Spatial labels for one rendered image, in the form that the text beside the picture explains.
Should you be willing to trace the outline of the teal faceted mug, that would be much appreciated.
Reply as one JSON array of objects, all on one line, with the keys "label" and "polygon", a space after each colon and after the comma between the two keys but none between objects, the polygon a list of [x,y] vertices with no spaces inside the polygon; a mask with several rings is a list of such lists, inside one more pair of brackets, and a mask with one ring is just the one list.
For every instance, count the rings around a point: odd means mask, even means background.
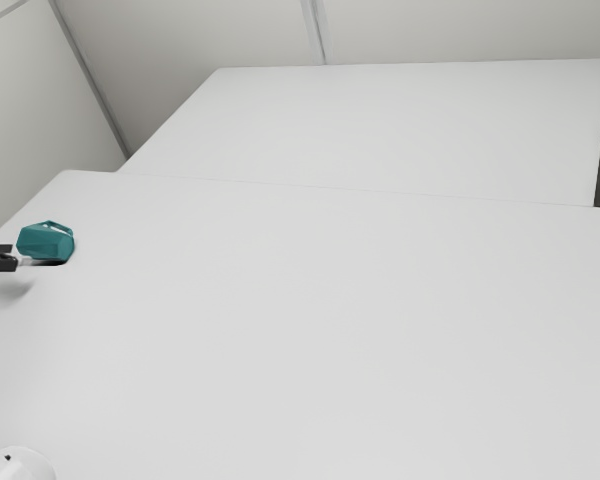
[{"label": "teal faceted mug", "polygon": [[20,230],[16,248],[34,260],[66,263],[75,251],[74,232],[52,220],[31,224]]}]

